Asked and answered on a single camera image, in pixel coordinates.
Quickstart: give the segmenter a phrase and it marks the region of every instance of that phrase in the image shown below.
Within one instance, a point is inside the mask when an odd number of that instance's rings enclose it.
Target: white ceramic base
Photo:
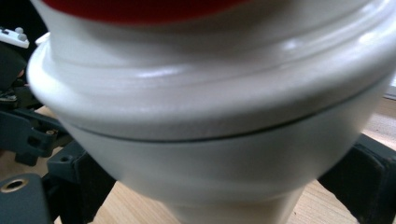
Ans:
[[[303,189],[259,203],[165,206],[182,224],[286,223]]]
[[[226,139],[137,142],[63,124],[111,175],[185,223],[226,217],[223,223],[284,223],[299,194],[281,195],[303,188],[347,153],[389,78],[308,118]]]

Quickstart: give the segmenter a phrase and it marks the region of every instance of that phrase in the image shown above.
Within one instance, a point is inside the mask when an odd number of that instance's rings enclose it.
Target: red top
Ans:
[[[82,18],[130,24],[184,21],[221,12],[248,0],[43,0]]]

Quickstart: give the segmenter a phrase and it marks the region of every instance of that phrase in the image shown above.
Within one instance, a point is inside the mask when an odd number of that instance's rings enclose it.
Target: wooden surface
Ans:
[[[396,101],[382,99],[364,133],[396,150]],[[46,173],[45,160],[41,159],[31,168],[15,163],[10,152],[0,158],[0,180],[26,172],[43,175]],[[178,224],[160,203],[137,195],[121,183],[116,183],[93,223]],[[288,223],[348,224],[357,221],[329,191],[314,181],[305,188]]]

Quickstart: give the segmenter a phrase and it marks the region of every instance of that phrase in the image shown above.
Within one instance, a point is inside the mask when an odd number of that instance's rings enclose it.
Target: white ceramic object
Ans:
[[[35,95],[115,178],[183,223],[284,223],[396,65],[394,0],[255,0],[133,26],[33,1]]]

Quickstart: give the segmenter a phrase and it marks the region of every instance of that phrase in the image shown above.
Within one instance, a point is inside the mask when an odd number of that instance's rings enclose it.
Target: glossy white surface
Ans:
[[[136,142],[64,125],[106,171],[164,203],[182,223],[278,224],[298,189],[347,153],[388,83],[289,125],[221,140]]]
[[[390,73],[395,2],[252,1],[198,21],[126,27],[34,1],[52,35],[29,79],[60,117],[103,135],[256,132],[318,113]]]

